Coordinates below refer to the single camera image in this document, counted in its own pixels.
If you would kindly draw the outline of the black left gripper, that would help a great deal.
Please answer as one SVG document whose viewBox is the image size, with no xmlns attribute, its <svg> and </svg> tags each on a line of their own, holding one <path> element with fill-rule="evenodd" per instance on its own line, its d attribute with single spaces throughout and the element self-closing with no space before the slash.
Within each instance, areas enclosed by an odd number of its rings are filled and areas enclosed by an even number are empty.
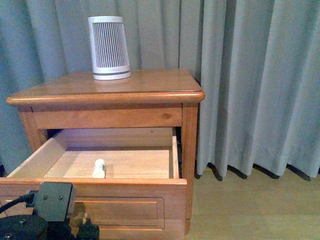
<svg viewBox="0 0 320 240">
<path fill-rule="evenodd" d="M 92 224 L 89 219 L 85 224 L 81 224 L 74 236 L 72 234 L 69 221 L 49 221 L 47 224 L 47 240 L 99 240 L 100 228 Z"/>
</svg>

